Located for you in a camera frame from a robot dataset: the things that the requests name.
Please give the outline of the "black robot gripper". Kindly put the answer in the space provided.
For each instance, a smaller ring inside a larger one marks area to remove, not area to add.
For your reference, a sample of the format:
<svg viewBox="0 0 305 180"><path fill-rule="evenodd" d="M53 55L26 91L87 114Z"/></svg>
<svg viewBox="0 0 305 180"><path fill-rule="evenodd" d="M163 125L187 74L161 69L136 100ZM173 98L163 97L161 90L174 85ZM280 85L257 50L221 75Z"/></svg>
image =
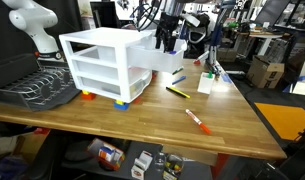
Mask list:
<svg viewBox="0 0 305 180"><path fill-rule="evenodd" d="M164 52L170 52L174 50L176 37L173 35L173 32L178 26L178 21L179 18L177 16L170 16L165 12L161 13L160 21L155 34L156 49L164 46Z"/></svg>

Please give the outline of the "white second robot arm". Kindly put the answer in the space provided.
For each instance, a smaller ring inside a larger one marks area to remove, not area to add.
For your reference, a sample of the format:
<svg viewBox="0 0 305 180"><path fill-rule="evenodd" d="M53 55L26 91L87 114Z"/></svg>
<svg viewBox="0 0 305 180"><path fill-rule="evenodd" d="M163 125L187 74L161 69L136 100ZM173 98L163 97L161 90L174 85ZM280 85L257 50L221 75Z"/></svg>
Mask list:
<svg viewBox="0 0 305 180"><path fill-rule="evenodd" d="M62 54L54 37L45 29L58 23L56 14L34 0L2 0L8 7L9 19L18 29L24 31L35 43L39 59L46 61L63 61Z"/></svg>

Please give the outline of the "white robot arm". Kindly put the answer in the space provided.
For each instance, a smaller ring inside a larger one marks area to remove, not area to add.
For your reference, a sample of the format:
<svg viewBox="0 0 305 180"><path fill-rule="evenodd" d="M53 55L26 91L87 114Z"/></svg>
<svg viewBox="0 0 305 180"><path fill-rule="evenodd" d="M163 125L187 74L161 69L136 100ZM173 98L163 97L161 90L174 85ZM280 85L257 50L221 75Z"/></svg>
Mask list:
<svg viewBox="0 0 305 180"><path fill-rule="evenodd" d="M178 27L185 4L189 0L165 0L158 21L155 37L155 48L163 47L164 52L174 50L177 36L174 31Z"/></svg>

